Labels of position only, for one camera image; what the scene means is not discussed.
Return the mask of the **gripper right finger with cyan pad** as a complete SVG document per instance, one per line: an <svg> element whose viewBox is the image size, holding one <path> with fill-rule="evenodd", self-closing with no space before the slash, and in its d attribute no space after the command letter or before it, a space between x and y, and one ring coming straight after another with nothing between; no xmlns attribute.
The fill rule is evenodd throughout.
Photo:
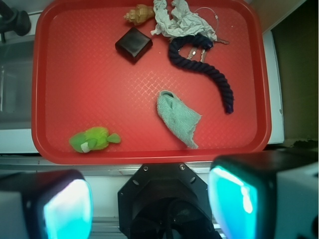
<svg viewBox="0 0 319 239"><path fill-rule="evenodd" d="M229 239L316 239L319 155L265 150L219 156L211 164L208 197Z"/></svg>

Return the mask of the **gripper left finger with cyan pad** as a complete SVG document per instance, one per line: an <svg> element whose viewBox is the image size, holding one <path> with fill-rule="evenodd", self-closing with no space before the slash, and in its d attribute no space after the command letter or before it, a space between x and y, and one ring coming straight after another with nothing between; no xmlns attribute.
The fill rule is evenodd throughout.
<svg viewBox="0 0 319 239"><path fill-rule="evenodd" d="M2 239L87 239L92 220L91 188L77 170L0 177Z"/></svg>

